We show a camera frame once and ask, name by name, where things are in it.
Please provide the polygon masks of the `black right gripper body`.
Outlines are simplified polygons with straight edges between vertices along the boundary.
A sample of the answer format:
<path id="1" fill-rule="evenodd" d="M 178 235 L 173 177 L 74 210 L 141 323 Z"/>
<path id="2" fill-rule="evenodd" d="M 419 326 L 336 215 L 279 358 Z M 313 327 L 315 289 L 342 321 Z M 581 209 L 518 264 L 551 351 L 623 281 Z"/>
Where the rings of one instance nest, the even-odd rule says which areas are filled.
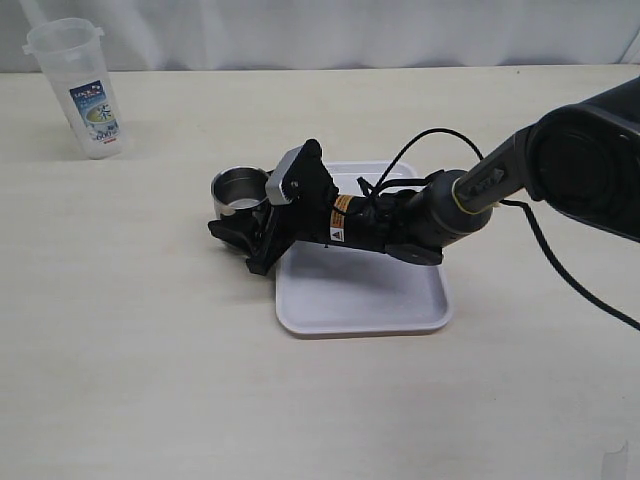
<path id="1" fill-rule="evenodd" d="M 340 195 L 346 212 L 314 210 L 302 201 L 271 209 L 257 245 L 247 259 L 253 274 L 265 275 L 295 243 L 308 242 L 383 253 L 390 234 L 390 197 L 370 203 L 360 196 Z"/>

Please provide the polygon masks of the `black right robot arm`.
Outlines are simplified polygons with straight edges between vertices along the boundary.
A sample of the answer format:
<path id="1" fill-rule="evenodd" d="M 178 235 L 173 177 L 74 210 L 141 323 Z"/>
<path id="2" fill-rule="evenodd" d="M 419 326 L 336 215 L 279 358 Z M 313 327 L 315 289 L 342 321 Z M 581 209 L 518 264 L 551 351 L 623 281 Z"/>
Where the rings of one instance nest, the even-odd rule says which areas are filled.
<path id="1" fill-rule="evenodd" d="M 482 229 L 496 204 L 525 190 L 569 218 L 639 237 L 639 83 L 557 108 L 515 132 L 470 170 L 361 181 L 342 194 L 318 141 L 288 151 L 258 203 L 218 213 L 211 235 L 264 275 L 295 243 L 335 245 L 436 266 L 444 249 Z"/>

